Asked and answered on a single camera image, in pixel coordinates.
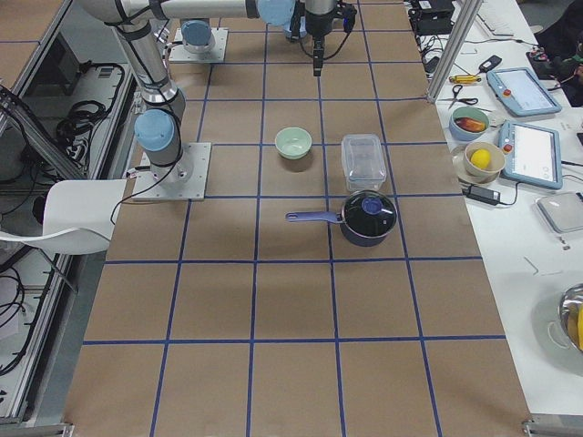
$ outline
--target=green bowl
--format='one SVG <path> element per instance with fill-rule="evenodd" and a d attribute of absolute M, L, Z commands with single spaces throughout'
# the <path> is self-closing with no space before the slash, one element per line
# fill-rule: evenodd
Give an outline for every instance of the green bowl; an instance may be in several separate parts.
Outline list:
<path fill-rule="evenodd" d="M 300 159 L 312 146 L 312 136 L 301 127 L 286 127 L 275 136 L 275 147 L 284 158 Z"/>

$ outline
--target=yellow screwdriver handle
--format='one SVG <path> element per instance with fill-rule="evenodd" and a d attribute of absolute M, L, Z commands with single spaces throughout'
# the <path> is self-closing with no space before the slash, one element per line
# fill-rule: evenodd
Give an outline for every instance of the yellow screwdriver handle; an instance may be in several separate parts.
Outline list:
<path fill-rule="evenodd" d="M 458 75 L 458 76 L 450 76 L 449 82 L 452 84 L 474 84 L 475 82 L 481 82 L 482 77 L 474 76 L 474 75 Z"/>

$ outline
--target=white chair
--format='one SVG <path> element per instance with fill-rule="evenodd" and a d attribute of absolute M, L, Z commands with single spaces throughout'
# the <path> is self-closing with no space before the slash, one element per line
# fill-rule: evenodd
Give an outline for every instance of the white chair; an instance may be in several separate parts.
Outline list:
<path fill-rule="evenodd" d="M 0 231 L 0 240 L 37 248 L 73 290 L 73 286 L 47 252 L 86 255 L 107 250 L 114 224 L 111 213 L 123 198 L 125 179 L 63 180 L 48 191 L 43 217 L 43 235 L 23 237 Z M 113 221 L 116 221 L 116 208 Z"/>

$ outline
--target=yellow fruit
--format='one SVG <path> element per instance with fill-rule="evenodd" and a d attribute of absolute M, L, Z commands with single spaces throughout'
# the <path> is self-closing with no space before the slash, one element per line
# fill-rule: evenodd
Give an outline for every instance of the yellow fruit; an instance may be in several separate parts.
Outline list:
<path fill-rule="evenodd" d="M 567 335 L 573 341 L 574 344 L 579 346 L 579 334 L 578 334 L 578 310 L 577 305 L 571 304 L 568 306 L 568 317 L 567 317 Z"/>
<path fill-rule="evenodd" d="M 490 152 L 485 148 L 479 148 L 472 154 L 470 162 L 476 167 L 485 170 L 490 165 Z"/>
<path fill-rule="evenodd" d="M 579 331 L 579 348 L 583 351 L 583 307 L 579 307 L 577 327 Z"/>
<path fill-rule="evenodd" d="M 486 123 L 470 117 L 455 118 L 454 123 L 468 132 L 478 133 L 486 130 Z"/>

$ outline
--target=blue pot handle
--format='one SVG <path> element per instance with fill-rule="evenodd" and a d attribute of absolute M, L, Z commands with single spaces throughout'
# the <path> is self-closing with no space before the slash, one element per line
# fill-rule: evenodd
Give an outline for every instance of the blue pot handle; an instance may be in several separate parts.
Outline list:
<path fill-rule="evenodd" d="M 330 223 L 342 223 L 343 219 L 339 214 L 330 211 L 316 212 L 288 212 L 285 215 L 288 221 L 328 221 Z"/>

